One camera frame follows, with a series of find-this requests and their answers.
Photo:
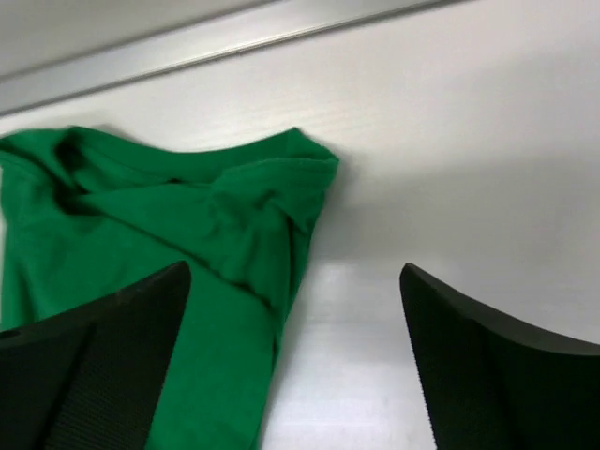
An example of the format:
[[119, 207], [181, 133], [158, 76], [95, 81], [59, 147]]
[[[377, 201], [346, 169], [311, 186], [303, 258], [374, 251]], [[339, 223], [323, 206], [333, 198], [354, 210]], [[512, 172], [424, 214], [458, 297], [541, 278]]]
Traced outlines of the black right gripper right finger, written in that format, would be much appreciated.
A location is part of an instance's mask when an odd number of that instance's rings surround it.
[[519, 320], [413, 263], [399, 289], [437, 448], [598, 448], [598, 344]]

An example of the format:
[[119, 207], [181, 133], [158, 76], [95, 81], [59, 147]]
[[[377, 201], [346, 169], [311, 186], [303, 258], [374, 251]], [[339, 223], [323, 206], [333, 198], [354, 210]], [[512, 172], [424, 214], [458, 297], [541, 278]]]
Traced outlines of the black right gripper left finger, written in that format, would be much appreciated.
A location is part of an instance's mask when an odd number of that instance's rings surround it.
[[190, 282], [188, 264], [177, 262], [2, 332], [2, 448], [143, 449]]

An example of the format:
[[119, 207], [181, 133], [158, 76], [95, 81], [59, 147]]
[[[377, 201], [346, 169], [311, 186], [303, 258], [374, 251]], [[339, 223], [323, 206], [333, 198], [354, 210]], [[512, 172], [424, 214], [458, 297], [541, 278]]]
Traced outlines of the green t shirt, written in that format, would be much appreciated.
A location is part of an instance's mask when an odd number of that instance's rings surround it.
[[14, 328], [178, 261], [192, 282], [152, 449], [254, 449], [338, 158], [292, 128], [174, 153], [86, 127], [1, 141], [1, 321]]

